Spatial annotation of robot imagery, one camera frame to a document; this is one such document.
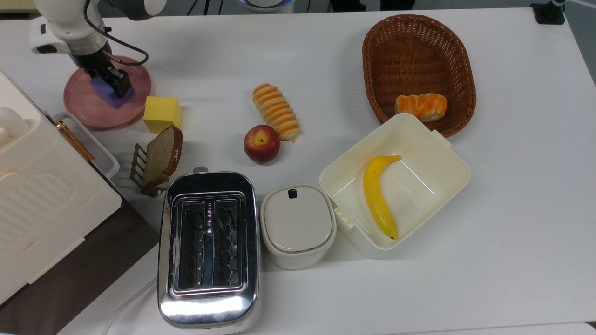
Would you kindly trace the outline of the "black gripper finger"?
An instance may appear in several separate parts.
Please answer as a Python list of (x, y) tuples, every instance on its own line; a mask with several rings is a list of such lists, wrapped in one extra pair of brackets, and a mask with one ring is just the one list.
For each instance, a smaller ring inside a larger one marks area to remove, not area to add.
[(110, 87), (110, 65), (88, 69), (88, 75), (91, 79), (97, 79), (107, 87)]
[(110, 67), (108, 69), (108, 84), (117, 98), (124, 98), (132, 88), (128, 73), (125, 70)]

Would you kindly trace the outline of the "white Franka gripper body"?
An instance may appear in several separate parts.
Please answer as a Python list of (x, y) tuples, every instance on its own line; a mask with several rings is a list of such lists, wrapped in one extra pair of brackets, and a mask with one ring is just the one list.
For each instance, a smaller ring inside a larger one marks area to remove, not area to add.
[(29, 45), (36, 54), (68, 54), (84, 71), (105, 71), (114, 67), (106, 52), (111, 51), (107, 37), (91, 27), (83, 17), (67, 25), (45, 17), (29, 25)]

